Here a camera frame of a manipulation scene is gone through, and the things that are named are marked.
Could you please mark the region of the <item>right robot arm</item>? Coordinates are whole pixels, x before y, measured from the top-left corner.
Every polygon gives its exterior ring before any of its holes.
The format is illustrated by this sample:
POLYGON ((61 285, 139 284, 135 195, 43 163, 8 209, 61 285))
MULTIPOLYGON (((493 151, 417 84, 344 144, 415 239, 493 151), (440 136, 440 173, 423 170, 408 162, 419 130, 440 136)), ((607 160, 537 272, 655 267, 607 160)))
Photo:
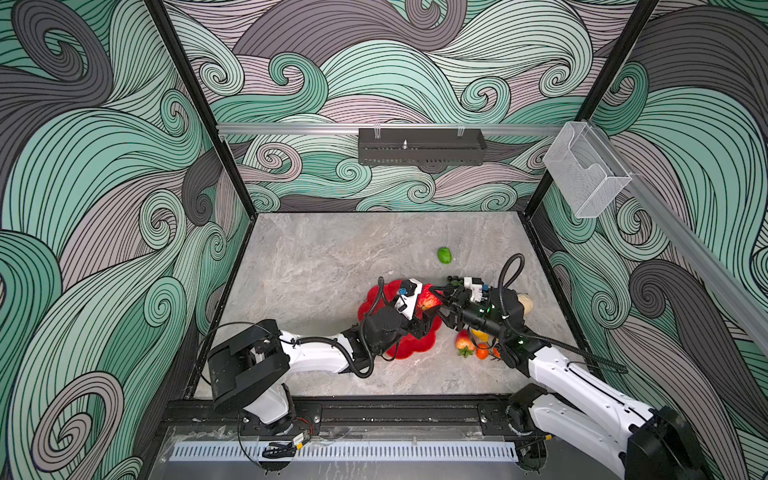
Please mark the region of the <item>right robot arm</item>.
POLYGON ((487 334, 491 354, 531 379, 510 400, 514 430, 564 440, 620 479, 711 478, 681 414, 609 386, 567 357, 575 347, 534 333, 515 291, 457 282, 430 291, 447 326, 487 334))

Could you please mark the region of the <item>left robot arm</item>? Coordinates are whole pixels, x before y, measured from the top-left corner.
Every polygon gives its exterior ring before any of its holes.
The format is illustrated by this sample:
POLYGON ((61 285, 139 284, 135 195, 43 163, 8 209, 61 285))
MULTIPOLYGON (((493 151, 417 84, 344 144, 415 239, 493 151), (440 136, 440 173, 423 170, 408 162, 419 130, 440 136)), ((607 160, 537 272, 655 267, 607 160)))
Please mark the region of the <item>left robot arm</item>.
POLYGON ((272 426, 293 415, 285 379, 291 373, 330 372, 367 379, 376 359, 403 338, 421 339, 432 332, 437 307, 385 305, 369 312, 359 324, 331 337, 300 336, 265 319, 212 348, 208 354, 213 409, 220 414, 241 411, 272 426))

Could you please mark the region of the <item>yellow lemon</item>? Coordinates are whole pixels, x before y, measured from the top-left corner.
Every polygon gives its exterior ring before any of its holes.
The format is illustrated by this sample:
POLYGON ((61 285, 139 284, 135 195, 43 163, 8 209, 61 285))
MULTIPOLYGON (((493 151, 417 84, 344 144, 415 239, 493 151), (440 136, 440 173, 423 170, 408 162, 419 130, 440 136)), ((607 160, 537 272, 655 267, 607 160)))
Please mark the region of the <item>yellow lemon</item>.
POLYGON ((475 329, 471 329, 471 333, 480 342, 487 343, 489 341, 490 336, 487 333, 485 333, 485 332, 482 332, 482 331, 479 331, 479 330, 475 330, 475 329))

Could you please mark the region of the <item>red flower-shaped fruit bowl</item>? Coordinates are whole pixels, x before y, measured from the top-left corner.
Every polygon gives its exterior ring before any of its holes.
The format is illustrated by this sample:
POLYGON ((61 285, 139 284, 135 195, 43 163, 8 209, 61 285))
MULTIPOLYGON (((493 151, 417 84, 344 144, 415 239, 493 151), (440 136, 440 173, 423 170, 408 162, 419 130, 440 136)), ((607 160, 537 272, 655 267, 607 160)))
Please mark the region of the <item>red flower-shaped fruit bowl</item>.
MULTIPOLYGON (((381 309, 389 306, 397 309, 400 314, 410 312, 410 306, 407 305, 408 297, 401 295, 401 292, 411 291, 410 284, 416 284, 416 281, 410 279, 387 283, 383 287, 382 298, 378 286, 371 288, 366 301, 358 309, 358 320, 362 322, 370 310, 373 310, 371 316, 375 316, 381 309)), ((442 317, 437 310, 442 302, 430 291, 431 287, 432 284, 422 285, 415 307, 407 318, 407 334, 397 340, 389 341, 386 351, 375 348, 373 333, 366 334, 368 345, 373 351, 377 354, 385 353, 388 361, 402 360, 414 353, 429 351, 435 345, 436 332, 443 325, 442 317)))

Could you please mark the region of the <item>pale yellow pear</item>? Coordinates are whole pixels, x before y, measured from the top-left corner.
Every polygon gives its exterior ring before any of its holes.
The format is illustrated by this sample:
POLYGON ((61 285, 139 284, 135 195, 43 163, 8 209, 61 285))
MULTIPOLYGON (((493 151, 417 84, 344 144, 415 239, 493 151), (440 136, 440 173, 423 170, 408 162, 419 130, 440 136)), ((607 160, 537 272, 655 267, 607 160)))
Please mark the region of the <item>pale yellow pear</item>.
POLYGON ((519 293, 517 299, 523 306, 523 317, 526 318, 534 310, 534 301, 528 294, 524 293, 519 293))

